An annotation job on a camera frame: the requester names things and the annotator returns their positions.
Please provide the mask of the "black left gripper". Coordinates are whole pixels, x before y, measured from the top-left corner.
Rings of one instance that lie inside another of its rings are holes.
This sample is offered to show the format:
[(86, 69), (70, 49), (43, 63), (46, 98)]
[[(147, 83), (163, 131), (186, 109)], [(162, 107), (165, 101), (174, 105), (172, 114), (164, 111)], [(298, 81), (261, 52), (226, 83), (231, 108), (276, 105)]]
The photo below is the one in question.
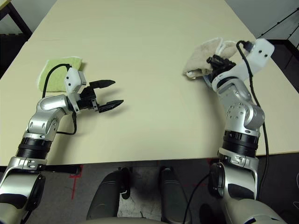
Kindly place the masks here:
[(114, 80), (97, 80), (89, 83), (88, 87), (85, 87), (79, 94), (80, 100), (78, 101), (78, 107), (80, 110), (83, 109), (93, 109), (99, 113), (110, 111), (119, 105), (121, 105), (124, 100), (113, 100), (107, 102), (105, 105), (99, 105), (96, 100), (96, 94), (94, 89), (107, 88), (115, 84)]

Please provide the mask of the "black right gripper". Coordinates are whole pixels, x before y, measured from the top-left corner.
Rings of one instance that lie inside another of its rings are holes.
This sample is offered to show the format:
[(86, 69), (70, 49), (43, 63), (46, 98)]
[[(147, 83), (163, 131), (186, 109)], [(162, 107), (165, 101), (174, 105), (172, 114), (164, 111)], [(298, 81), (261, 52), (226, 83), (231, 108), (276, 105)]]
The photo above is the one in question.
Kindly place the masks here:
[(212, 67), (212, 72), (209, 74), (210, 76), (218, 76), (219, 74), (236, 66), (236, 63), (230, 61), (229, 59), (224, 59), (218, 55), (209, 57), (206, 62)]

